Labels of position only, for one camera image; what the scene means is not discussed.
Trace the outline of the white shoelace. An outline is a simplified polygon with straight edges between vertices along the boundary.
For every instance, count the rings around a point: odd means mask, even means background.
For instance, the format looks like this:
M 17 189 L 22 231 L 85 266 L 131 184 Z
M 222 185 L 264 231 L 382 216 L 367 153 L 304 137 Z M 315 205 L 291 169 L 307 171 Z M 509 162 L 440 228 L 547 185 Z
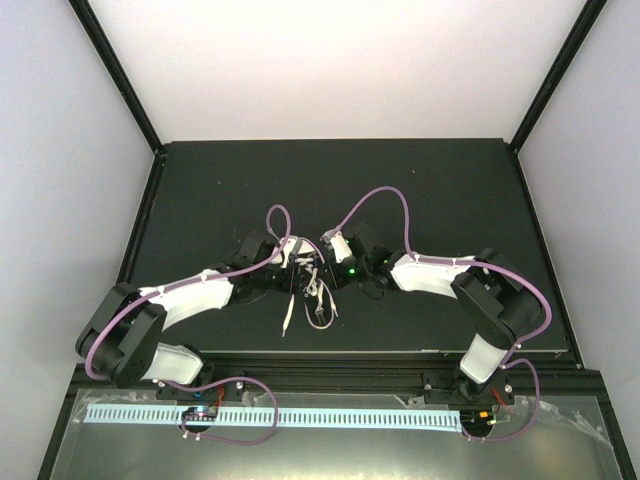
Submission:
M 300 268 L 301 292 L 305 318 L 315 330 L 329 329 L 339 316 L 332 291 L 319 277 L 318 260 L 315 257 L 298 257 L 293 262 Z

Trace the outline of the black canvas sneaker white sole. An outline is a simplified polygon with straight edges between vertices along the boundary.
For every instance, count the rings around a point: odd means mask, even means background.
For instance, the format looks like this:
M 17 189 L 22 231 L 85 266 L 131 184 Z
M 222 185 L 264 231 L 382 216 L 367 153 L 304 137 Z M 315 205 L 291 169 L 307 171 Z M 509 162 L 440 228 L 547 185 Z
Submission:
M 315 330 L 327 330 L 337 316 L 337 308 L 326 282 L 320 278 L 324 257 L 305 237 L 296 239 L 292 255 L 295 264 L 306 274 L 301 289 L 307 322 Z

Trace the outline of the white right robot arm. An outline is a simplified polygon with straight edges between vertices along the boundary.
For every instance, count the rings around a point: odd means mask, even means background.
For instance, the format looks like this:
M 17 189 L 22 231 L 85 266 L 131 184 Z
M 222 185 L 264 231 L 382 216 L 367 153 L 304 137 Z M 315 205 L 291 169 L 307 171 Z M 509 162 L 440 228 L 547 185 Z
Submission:
M 494 249 L 465 257 L 392 250 L 368 225 L 350 232 L 334 228 L 322 240 L 331 254 L 332 287 L 355 283 L 373 299 L 408 297 L 426 309 L 427 319 L 450 324 L 469 340 L 449 379 L 428 382 L 441 397 L 479 402 L 515 350 L 550 323 L 545 296 Z

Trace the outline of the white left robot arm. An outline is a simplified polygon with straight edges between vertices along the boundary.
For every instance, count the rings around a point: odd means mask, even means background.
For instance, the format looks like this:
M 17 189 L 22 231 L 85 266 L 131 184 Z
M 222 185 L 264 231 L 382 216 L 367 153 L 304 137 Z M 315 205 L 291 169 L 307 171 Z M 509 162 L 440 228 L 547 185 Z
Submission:
M 237 253 L 185 279 L 140 288 L 114 285 L 75 343 L 88 376 L 118 388 L 168 380 L 193 399 L 207 397 L 215 376 L 204 368 L 201 355 L 185 345 L 163 343 L 162 334 L 206 311 L 239 304 L 255 290 L 284 291 L 292 256 L 302 245 L 296 236 L 277 240 L 253 232 Z

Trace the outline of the left small circuit board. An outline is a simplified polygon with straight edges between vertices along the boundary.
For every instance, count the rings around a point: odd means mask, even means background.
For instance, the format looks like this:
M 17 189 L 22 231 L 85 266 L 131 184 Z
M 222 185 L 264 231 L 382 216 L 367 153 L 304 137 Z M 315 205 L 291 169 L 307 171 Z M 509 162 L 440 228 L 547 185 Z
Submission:
M 188 421 L 214 421 L 217 417 L 218 409 L 210 406 L 192 406 L 188 407 L 182 414 L 181 420 Z

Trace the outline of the small circuit board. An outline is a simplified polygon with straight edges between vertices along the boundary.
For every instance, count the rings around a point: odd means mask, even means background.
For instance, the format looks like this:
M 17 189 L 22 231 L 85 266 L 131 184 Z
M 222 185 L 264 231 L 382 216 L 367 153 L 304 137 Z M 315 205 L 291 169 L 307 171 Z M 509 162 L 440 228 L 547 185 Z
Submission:
M 513 413 L 493 410 L 468 410 L 460 412 L 461 424 L 469 428 L 492 427 L 497 424 L 510 422 Z
M 210 406 L 192 406 L 188 407 L 182 414 L 181 420 L 188 421 L 214 421 L 217 417 L 218 409 Z

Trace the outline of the right small circuit board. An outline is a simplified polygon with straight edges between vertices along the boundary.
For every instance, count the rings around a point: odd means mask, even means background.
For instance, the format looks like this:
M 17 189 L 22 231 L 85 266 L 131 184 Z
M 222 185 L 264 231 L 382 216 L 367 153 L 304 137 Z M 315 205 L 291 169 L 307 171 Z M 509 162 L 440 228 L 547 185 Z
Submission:
M 461 424 L 469 428 L 492 427 L 497 424 L 510 422 L 513 413 L 493 410 L 468 410 L 460 412 Z

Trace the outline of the black front mounting rail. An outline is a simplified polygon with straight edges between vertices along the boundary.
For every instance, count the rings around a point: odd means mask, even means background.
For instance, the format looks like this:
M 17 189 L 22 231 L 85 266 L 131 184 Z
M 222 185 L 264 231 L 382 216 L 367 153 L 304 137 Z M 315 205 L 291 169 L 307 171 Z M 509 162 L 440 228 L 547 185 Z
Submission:
M 250 377 L 275 392 L 416 395 L 427 404 L 480 408 L 503 401 L 512 405 L 517 396 L 591 396 L 607 402 L 609 395 L 601 373 L 565 362 L 532 360 L 532 367 L 518 364 L 497 370 L 478 385 L 463 376 L 455 357 L 429 358 L 337 358 L 241 357 L 212 354 L 194 380 L 187 383 L 195 393 L 163 387 L 165 396 L 211 398 L 211 383 L 231 380 L 225 398 L 235 401 L 244 390 L 256 391 Z

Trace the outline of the left black frame post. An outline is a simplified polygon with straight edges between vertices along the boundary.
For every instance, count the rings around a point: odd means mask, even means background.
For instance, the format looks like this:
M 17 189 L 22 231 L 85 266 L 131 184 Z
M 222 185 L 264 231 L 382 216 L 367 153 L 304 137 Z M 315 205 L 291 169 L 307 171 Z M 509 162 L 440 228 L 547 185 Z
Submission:
M 118 93 L 132 115 L 150 150 L 157 155 L 163 150 L 160 140 L 139 96 L 137 95 L 120 59 L 104 31 L 91 3 L 87 0 L 69 0 L 94 50 L 106 68 Z

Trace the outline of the black frame post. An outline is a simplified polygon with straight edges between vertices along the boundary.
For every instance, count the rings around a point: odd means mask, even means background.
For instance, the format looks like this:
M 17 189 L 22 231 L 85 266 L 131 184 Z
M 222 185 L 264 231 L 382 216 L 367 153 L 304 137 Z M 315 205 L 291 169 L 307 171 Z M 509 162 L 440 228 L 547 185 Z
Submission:
M 139 96 L 137 95 L 120 59 L 104 31 L 91 3 L 87 0 L 69 0 L 94 50 L 106 68 L 118 93 L 132 115 L 150 150 L 157 155 L 163 150 L 160 140 Z
M 518 154 L 524 147 L 607 3 L 607 0 L 588 0 L 584 3 L 509 142 L 512 152 Z

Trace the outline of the right black frame post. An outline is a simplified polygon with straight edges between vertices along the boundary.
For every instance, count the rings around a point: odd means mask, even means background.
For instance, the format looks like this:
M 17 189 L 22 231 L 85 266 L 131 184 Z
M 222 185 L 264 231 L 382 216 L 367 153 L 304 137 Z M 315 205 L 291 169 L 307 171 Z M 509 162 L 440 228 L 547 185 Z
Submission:
M 524 147 L 607 3 L 607 0 L 588 0 L 584 3 L 509 142 L 512 152 L 518 154 Z

